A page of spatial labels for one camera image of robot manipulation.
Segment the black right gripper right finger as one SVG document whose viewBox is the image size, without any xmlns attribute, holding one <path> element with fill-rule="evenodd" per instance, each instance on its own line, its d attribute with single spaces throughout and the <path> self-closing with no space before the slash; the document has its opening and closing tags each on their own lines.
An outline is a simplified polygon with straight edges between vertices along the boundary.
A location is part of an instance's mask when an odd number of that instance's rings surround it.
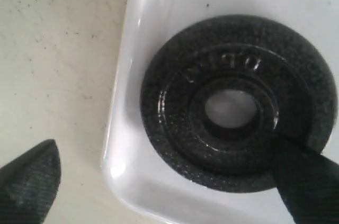
<svg viewBox="0 0 339 224">
<path fill-rule="evenodd" d="M 294 223 L 338 223 L 338 163 L 298 139 L 275 136 L 272 176 Z"/>
</svg>

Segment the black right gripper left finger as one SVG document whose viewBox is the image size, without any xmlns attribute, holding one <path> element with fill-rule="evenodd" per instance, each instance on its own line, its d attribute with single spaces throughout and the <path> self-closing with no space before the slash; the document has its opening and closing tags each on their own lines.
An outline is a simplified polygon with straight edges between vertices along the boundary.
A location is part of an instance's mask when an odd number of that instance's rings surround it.
<svg viewBox="0 0 339 224">
<path fill-rule="evenodd" d="M 53 139 L 1 167 L 1 223 L 44 223 L 60 180 L 59 150 Z"/>
</svg>

